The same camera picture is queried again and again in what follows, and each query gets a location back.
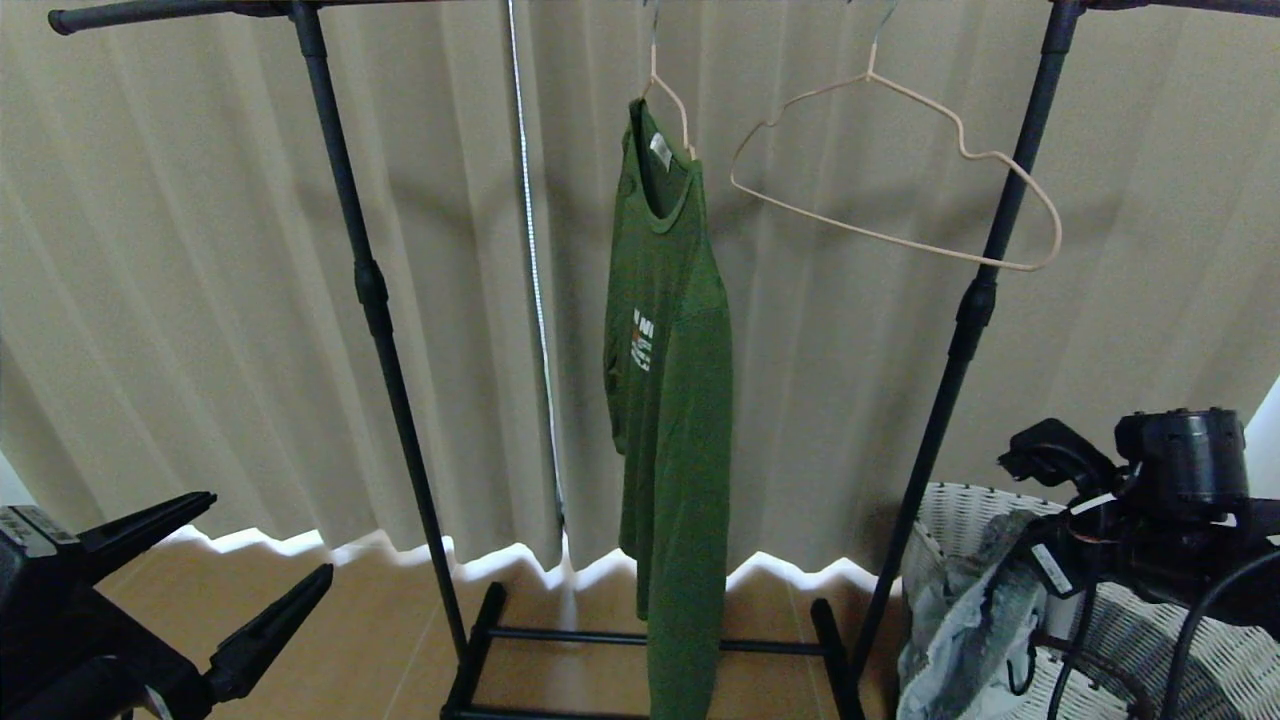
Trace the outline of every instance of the tile floor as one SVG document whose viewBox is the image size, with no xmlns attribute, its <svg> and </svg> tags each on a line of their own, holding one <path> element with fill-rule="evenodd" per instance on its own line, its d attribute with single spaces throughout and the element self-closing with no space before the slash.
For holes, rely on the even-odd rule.
<svg viewBox="0 0 1280 720">
<path fill-rule="evenodd" d="M 216 719 L 419 720 L 439 716 L 453 680 L 452 643 L 434 575 L 420 557 L 381 543 L 343 551 L 332 589 L 293 642 L 246 700 L 215 710 Z M 332 560 L 324 548 L 282 555 L 268 543 L 218 552 L 202 538 L 163 544 L 104 580 L 102 592 L 161 638 L 205 666 L 218 642 L 257 614 L 312 568 Z M 458 583 L 467 625 L 492 580 L 507 583 L 504 623 L 644 632 L 632 612 L 635 577 L 614 564 L 586 587 L 548 588 L 531 561 L 516 560 Z M 840 578 L 799 589 L 755 566 L 733 584 L 726 637 L 813 641 L 809 603 L 827 597 L 846 644 L 867 594 Z M 901 609 L 891 610 L 861 687 L 872 717 L 892 702 Z M 726 653 L 712 717 L 836 719 L 822 661 Z M 628 647 L 498 641 L 476 700 L 488 705 L 646 712 L 644 651 Z"/>
</svg>

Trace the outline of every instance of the white wicker basket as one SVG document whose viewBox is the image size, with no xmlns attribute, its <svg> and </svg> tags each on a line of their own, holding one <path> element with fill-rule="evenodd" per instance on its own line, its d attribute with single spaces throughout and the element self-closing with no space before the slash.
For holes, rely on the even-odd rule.
<svg viewBox="0 0 1280 720">
<path fill-rule="evenodd" d="M 975 552 L 987 523 L 1011 510 L 1046 515 L 1062 506 L 984 487 L 929 484 L 902 559 L 906 592 L 928 577 L 946 555 Z M 1260 602 L 1276 602 L 1276 598 L 1260 598 Z M 1179 607 L 1151 605 L 1120 585 L 1105 583 L 1098 588 L 1087 647 L 1142 682 L 1158 712 L 1169 659 L 1184 616 L 1185 611 Z M 1028 700 L 1005 719 L 1042 720 L 1057 674 L 1057 660 L 1039 650 Z M 1125 720 L 1128 703 L 1121 697 L 1126 696 L 1111 678 L 1088 678 L 1076 671 L 1068 682 L 1059 717 Z M 1206 619 L 1192 648 L 1179 716 L 1280 720 L 1280 646 L 1263 630 Z"/>
</svg>

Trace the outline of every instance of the curtain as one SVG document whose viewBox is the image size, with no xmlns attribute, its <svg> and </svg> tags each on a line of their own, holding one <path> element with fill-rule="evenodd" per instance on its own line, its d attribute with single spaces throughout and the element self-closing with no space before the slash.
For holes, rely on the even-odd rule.
<svg viewBox="0 0 1280 720">
<path fill-rule="evenodd" d="M 297 36 L 0 18 L 0 442 L 84 527 L 422 542 Z M 558 561 L 506 8 L 328 9 L 330 65 L 444 530 Z"/>
<path fill-rule="evenodd" d="M 575 562 L 617 542 L 621 465 L 599 359 L 626 104 L 648 77 L 653 8 L 517 5 Z M 975 266 L 756 202 L 728 184 L 728 165 L 785 100 L 865 69 L 887 4 L 660 8 L 659 74 L 689 109 L 733 324 L 731 564 L 763 550 L 808 570 L 842 556 L 874 570 Z M 877 70 L 955 109 L 970 149 L 1011 154 L 1048 12 L 904 0 Z M 1161 8 L 1082 18 L 1036 164 L 1064 250 L 1041 273 L 1001 274 L 936 480 L 1010 489 L 996 456 L 1044 416 L 1105 451 L 1115 421 L 1139 409 L 1249 418 L 1280 373 L 1277 53 L 1277 20 Z M 675 106 L 650 97 L 678 133 Z M 980 252 L 1005 172 L 961 161 L 954 143 L 943 118 L 856 87 L 759 133 L 739 177 L 854 224 Z M 1050 227 L 1028 193 L 1009 258 L 1041 258 Z"/>
<path fill-rule="evenodd" d="M 339 543 L 380 527 L 421 542 L 292 27 L 219 17 L 61 38 L 50 6 L 0 18 L 5 455 L 86 525 L 206 488 L 221 496 L 210 533 L 319 527 Z M 511 24 L 497 0 L 321 13 L 461 560 L 524 542 L 554 562 L 557 477 L 575 565 L 617 544 L 604 290 L 653 6 L 516 0 Z M 861 72 L 883 10 L 662 4 L 659 69 L 689 108 L 731 301 L 733 564 L 763 550 L 874 569 L 974 272 L 728 186 L 760 118 Z M 877 69 L 960 113 L 970 147 L 1010 152 L 1047 14 L 904 0 Z M 1048 415 L 1105 450 L 1138 409 L 1249 418 L 1280 374 L 1276 53 L 1275 20 L 1162 8 L 1080 20 L 1036 165 L 1064 251 L 1001 274 L 934 479 L 1009 488 L 996 455 Z M 676 127 L 657 95 L 654 113 Z M 740 177 L 977 252 L 1004 172 L 961 163 L 948 127 L 858 87 L 759 135 Z M 1038 258 L 1048 227 L 1028 200 L 1010 258 Z"/>
</svg>

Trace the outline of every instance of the clothes hanger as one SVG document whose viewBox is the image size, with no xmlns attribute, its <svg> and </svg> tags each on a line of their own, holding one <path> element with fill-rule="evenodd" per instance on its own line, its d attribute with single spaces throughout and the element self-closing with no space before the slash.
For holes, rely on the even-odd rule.
<svg viewBox="0 0 1280 720">
<path fill-rule="evenodd" d="M 648 4 L 649 0 L 644 0 L 644 5 Z M 680 96 L 676 95 L 676 91 L 672 90 L 669 85 L 663 82 L 660 77 L 658 77 L 658 10 L 660 9 L 662 9 L 662 0 L 654 0 L 653 33 L 649 36 L 649 82 L 646 82 L 644 90 L 640 91 L 640 99 L 643 100 L 646 95 L 649 95 L 649 88 L 655 85 L 667 92 L 667 97 L 671 97 L 671 101 L 675 102 L 676 108 L 680 109 L 680 129 L 685 136 L 685 152 L 689 152 L 690 160 L 696 160 L 698 151 L 694 150 L 694 146 L 689 142 L 689 113 L 685 111 L 685 104 L 681 102 Z"/>
<path fill-rule="evenodd" d="M 995 268 L 1005 268 L 1007 270 L 1020 270 L 1020 272 L 1024 272 L 1024 273 L 1032 273 L 1032 272 L 1039 270 L 1041 268 L 1048 265 L 1050 263 L 1053 261 L 1055 258 L 1057 258 L 1057 252 L 1062 247 L 1062 219 L 1061 219 L 1061 217 L 1059 217 L 1057 208 L 1053 205 L 1053 201 L 1050 200 L 1048 193 L 1044 192 L 1044 188 L 1042 188 L 1039 186 L 1039 183 L 1036 182 L 1036 179 L 1032 178 L 1032 176 L 1027 173 L 1027 170 L 1024 170 L 1021 167 L 1019 167 L 1018 163 L 1014 163 L 1014 160 L 1011 158 L 1009 158 L 1009 155 L 1005 155 L 1004 152 L 1000 152 L 997 150 L 988 150 L 986 152 L 970 152 L 969 149 L 965 147 L 965 145 L 964 145 L 964 122 L 960 119 L 959 115 L 956 115 L 951 109 L 943 106 L 942 104 L 940 104 L 940 102 L 937 102 L 934 100 L 931 100 L 931 99 L 920 95 L 919 92 L 915 92 L 914 90 L 902 87 L 901 85 L 899 85 L 899 83 L 896 83 L 896 82 L 893 82 L 893 81 L 891 81 L 891 79 L 888 79 L 888 78 L 886 78 L 886 77 L 883 77 L 883 76 L 881 76 L 881 74 L 878 74 L 876 72 L 876 50 L 877 50 L 877 47 L 879 45 L 879 33 L 884 28 L 884 23 L 888 22 L 890 17 L 893 14 L 893 10 L 896 10 L 896 9 L 897 9 L 897 0 L 893 0 L 893 4 L 890 6 L 888 13 L 881 20 L 879 27 L 876 28 L 876 36 L 872 40 L 870 58 L 867 61 L 867 72 L 864 72 L 863 74 L 860 74 L 860 76 L 858 76 L 858 77 L 855 77 L 852 79 L 838 82 L 836 85 L 828 85 L 826 87 L 820 87 L 818 90 L 812 90 L 812 91 L 805 92 L 803 95 L 797 95 L 797 96 L 792 97 L 791 100 L 787 100 L 786 102 L 783 102 L 782 108 L 778 109 L 778 113 L 773 117 L 773 119 L 760 120 L 754 128 L 751 128 L 751 132 L 746 133 L 746 137 L 742 138 L 742 142 L 737 146 L 737 150 L 733 152 L 733 160 L 730 164 L 728 181 L 733 184 L 733 187 L 741 190 L 742 192 L 746 192 L 748 195 L 751 195 L 754 197 L 764 200 L 765 202 L 769 202 L 771 205 L 777 205 L 778 208 L 782 208 L 785 210 L 791 210 L 792 213 L 799 213 L 800 215 L 804 215 L 806 218 L 813 218 L 814 220 L 819 220 L 819 222 L 827 223 L 828 225 L 835 225 L 835 227 L 841 228 L 841 229 L 846 229 L 846 231 L 855 232 L 855 233 L 859 233 L 859 234 L 864 234 L 864 236 L 868 236 L 868 237 L 874 237 L 877 240 L 883 240 L 886 242 L 892 242 L 895 245 L 902 245 L 905 247 L 911 247 L 911 249 L 915 249 L 915 250 L 924 250 L 925 252 L 934 252 L 937 255 L 946 255 L 947 258 L 959 258 L 961 260 L 970 260 L 973 263 L 979 263 L 982 265 L 991 265 L 991 266 L 995 266 Z M 887 88 L 892 90 L 893 92 L 897 92 L 899 95 L 904 95 L 904 96 L 906 96 L 906 97 L 909 97 L 909 99 L 911 99 L 911 100 L 914 100 L 914 101 L 916 101 L 916 102 L 919 102 L 919 104 L 922 104 L 922 105 L 924 105 L 924 106 L 927 106 L 927 108 L 929 108 L 929 109 L 932 109 L 932 110 L 934 110 L 934 111 L 945 115 L 956 127 L 956 150 L 960 152 L 961 158 L 964 158 L 965 160 L 998 160 L 1001 164 L 1007 165 L 1010 170 L 1012 170 L 1014 173 L 1016 173 L 1018 177 L 1023 178 L 1023 182 L 1025 182 L 1027 187 L 1029 187 L 1030 191 L 1036 193 L 1036 197 L 1038 197 L 1039 201 L 1041 201 L 1041 204 L 1044 205 L 1044 208 L 1048 210 L 1050 218 L 1052 218 L 1052 220 L 1053 220 L 1053 245 L 1050 249 L 1048 254 L 1043 259 L 1041 259 L 1039 261 L 1032 263 L 1032 264 L 1010 263 L 1007 260 L 993 260 L 991 258 L 983 258 L 982 255 L 973 255 L 973 254 L 969 254 L 969 252 L 960 252 L 957 250 L 947 250 L 945 247 L 937 247 L 937 246 L 933 246 L 933 245 L 927 245 L 924 242 L 915 242 L 915 241 L 911 241 L 911 240 L 902 240 L 900 237 L 893 237 L 891 234 L 884 234 L 882 232 L 877 232 L 877 231 L 872 231 L 872 229 L 867 229 L 867 228 L 860 228 L 858 225 L 851 225 L 849 223 L 842 223 L 840 220 L 835 220 L 835 219 L 819 215 L 819 214 L 817 214 L 817 213 L 814 213 L 812 210 L 805 210 L 803 208 L 796 208 L 795 205 L 791 205 L 791 204 L 783 202 L 781 200 L 769 197 L 768 195 L 764 195 L 760 191 L 753 190 L 753 188 L 746 187 L 742 183 L 737 182 L 737 178 L 733 174 L 735 170 L 737 169 L 737 159 L 739 159 L 740 155 L 742 155 L 742 150 L 746 147 L 746 145 L 749 142 L 751 142 L 751 138 L 755 137 L 755 133 L 759 132 L 760 128 L 763 128 L 763 127 L 771 127 L 771 128 L 772 127 L 777 127 L 778 122 L 782 119 L 782 115 L 787 111 L 787 108 L 795 105 L 796 102 L 800 102 L 801 100 L 808 100 L 810 97 L 817 97 L 819 95 L 826 95 L 828 92 L 833 92 L 833 91 L 840 90 L 842 87 L 854 86 L 854 85 L 858 85 L 860 82 L 868 82 L 868 83 L 881 85 L 883 87 L 887 87 Z"/>
</svg>

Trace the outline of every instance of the beige curtain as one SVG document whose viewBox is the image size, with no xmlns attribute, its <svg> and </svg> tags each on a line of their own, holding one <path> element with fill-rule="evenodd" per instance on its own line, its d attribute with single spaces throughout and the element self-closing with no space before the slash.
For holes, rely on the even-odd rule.
<svg viewBox="0 0 1280 720">
<path fill-rule="evenodd" d="M 620 142 L 653 6 L 517 6 L 575 561 L 616 543 L 600 328 Z M 975 269 L 728 184 L 732 151 L 760 118 L 865 68 L 886 6 L 662 4 L 659 72 L 690 113 L 732 310 L 733 564 L 756 550 L 810 570 L 879 562 Z M 957 110 L 970 147 L 1011 152 L 1048 12 L 904 0 L 877 69 Z M 1047 415 L 1107 451 L 1137 409 L 1212 404 L 1248 419 L 1280 373 L 1277 63 L 1277 20 L 1155 8 L 1080 20 L 1036 165 L 1065 247 L 1044 272 L 1002 274 L 934 479 L 1009 487 L 996 456 Z M 654 99 L 678 133 L 675 108 Z M 970 252 L 1005 177 L 960 161 L 946 120 L 876 88 L 796 106 L 756 142 L 740 174 L 753 187 Z M 1028 200 L 1010 258 L 1039 258 L 1048 227 Z"/>
<path fill-rule="evenodd" d="M 88 524 L 191 488 L 206 530 L 375 527 L 421 541 L 310 91 L 287 20 L 202 18 L 60 38 L 0 13 L 0 446 Z M 639 3 L 333 9 L 339 102 L 392 287 L 445 532 L 466 560 L 557 557 L 552 432 L 575 564 L 616 546 L 621 464 L 600 343 Z M 735 562 L 878 561 L 973 266 L 831 232 L 727 183 L 742 135 L 861 69 L 883 5 L 662 5 L 663 77 L 707 169 L 736 352 Z M 904 0 L 879 70 L 1010 151 L 1048 5 Z M 513 60 L 547 324 L 529 281 Z M 995 456 L 1056 415 L 1110 450 L 1135 409 L 1245 419 L 1280 373 L 1280 23 L 1088 13 L 1037 177 L 1061 258 L 1004 273 L 936 479 L 1007 487 Z M 676 115 L 655 100 L 668 126 Z M 800 205 L 979 251 L 1004 173 L 874 88 L 800 106 L 742 177 Z M 1010 256 L 1048 241 L 1027 204 Z M 1038 487 L 1025 488 L 1042 493 Z"/>
<path fill-rule="evenodd" d="M 297 36 L 0 15 L 0 442 L 79 527 L 187 489 L 201 525 L 422 542 Z M 506 8 L 321 18 L 444 529 L 561 532 Z"/>
</svg>

